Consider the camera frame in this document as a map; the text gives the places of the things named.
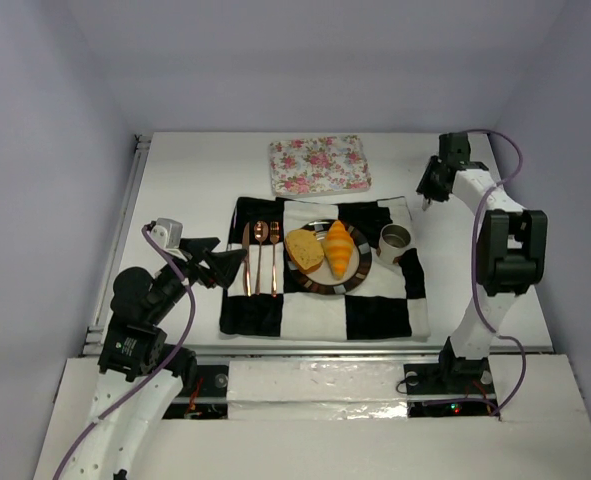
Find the bread slice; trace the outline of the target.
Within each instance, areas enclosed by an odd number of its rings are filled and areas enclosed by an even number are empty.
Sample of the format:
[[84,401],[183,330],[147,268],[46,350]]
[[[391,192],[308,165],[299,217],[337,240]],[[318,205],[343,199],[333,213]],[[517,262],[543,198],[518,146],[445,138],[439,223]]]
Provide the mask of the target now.
[[285,237],[285,248],[291,261],[304,274],[315,272],[323,264],[324,250],[313,231],[290,231]]

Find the orange croissant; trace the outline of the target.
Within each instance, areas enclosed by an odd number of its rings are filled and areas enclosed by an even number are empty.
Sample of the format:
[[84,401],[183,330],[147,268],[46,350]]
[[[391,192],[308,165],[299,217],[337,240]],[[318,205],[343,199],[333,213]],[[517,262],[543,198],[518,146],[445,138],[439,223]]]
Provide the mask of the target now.
[[341,280],[348,270],[354,242],[340,220],[332,223],[322,246],[333,276]]

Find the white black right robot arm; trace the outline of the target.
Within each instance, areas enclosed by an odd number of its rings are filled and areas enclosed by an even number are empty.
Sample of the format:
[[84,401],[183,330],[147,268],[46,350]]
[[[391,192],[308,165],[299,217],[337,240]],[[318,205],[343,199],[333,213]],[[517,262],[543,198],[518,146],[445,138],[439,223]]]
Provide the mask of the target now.
[[513,200],[503,185],[484,163],[473,160],[468,132],[440,135],[417,192],[426,205],[456,197],[473,213],[472,298],[437,362],[406,368],[411,395],[461,396],[480,381],[507,312],[542,280],[547,215]]

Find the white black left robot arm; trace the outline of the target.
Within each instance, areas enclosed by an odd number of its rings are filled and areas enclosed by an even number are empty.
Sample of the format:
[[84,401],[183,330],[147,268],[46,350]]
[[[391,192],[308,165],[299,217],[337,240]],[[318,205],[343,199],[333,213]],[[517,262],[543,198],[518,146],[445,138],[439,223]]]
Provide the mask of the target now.
[[182,299],[196,303],[194,284],[230,287],[247,257],[244,248],[218,252],[218,238],[164,240],[154,226],[142,233],[165,264],[156,274],[141,267],[113,283],[112,317],[98,360],[86,426],[57,466],[56,479],[132,479],[172,401],[197,378],[188,335],[167,343],[162,320]]

